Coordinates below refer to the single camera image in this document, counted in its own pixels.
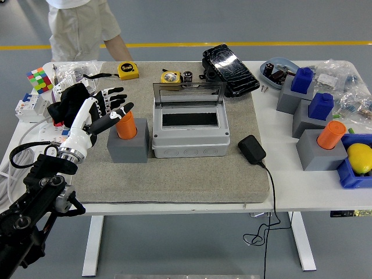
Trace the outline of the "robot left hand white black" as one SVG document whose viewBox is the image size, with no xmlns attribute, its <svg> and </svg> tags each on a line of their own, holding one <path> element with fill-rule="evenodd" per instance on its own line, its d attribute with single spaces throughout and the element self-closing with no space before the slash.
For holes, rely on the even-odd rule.
<svg viewBox="0 0 372 279">
<path fill-rule="evenodd" d="M 95 145 L 96 136 L 127 116 L 134 107 L 126 102 L 123 87 L 100 90 L 82 104 L 70 128 L 70 135 L 59 147 L 59 156 L 72 153 L 83 160 Z"/>
</svg>

